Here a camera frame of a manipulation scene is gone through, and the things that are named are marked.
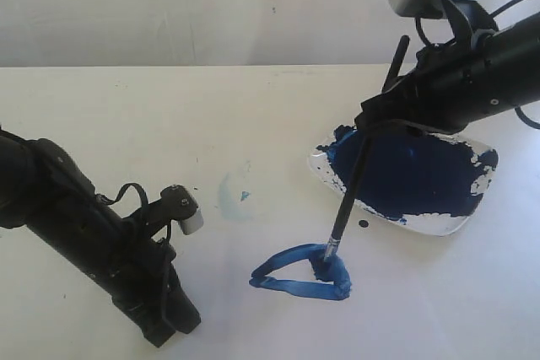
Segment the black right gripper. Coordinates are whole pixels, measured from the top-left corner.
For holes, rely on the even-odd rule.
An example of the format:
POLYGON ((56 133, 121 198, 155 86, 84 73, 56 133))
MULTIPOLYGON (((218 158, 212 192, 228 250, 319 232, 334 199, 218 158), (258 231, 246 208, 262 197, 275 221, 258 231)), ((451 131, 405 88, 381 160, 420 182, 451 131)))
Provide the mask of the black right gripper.
POLYGON ((502 112, 502 50, 496 39, 472 49, 454 44, 423 48, 406 77, 383 85, 363 101, 354 118, 359 130, 404 126, 456 133, 502 112))

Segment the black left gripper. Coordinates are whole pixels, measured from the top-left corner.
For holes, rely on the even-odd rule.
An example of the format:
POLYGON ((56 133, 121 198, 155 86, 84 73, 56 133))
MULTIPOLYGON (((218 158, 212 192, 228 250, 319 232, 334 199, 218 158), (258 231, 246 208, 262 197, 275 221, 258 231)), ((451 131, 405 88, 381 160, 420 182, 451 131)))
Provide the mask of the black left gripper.
POLYGON ((176 331, 191 333, 201 323, 200 314, 183 291, 172 260, 176 253, 170 233, 176 219, 164 203, 149 203, 121 218, 101 203, 86 204, 87 231, 97 244, 98 264, 89 269, 112 303, 155 347, 164 345, 176 331))

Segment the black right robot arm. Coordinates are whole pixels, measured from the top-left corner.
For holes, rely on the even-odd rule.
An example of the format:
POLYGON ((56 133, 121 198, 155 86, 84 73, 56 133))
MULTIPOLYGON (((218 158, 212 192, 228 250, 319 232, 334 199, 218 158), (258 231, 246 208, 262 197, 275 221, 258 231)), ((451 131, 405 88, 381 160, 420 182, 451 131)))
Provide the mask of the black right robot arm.
POLYGON ((468 124, 539 99, 539 16, 496 33, 469 49, 421 51, 418 63, 386 92, 361 104, 361 129, 402 125, 454 134, 468 124))

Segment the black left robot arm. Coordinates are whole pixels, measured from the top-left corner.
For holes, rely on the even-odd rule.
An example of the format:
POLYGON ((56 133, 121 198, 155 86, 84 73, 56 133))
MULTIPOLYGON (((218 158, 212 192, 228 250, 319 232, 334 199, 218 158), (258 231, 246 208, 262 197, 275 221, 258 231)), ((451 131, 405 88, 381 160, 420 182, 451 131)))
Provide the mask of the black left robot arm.
POLYGON ((1 132, 2 228, 27 227, 107 292, 155 347, 201 322, 172 264, 171 235, 154 239, 173 223, 184 234, 203 225, 184 186, 149 201, 140 184, 126 183, 110 199, 53 141, 1 132))

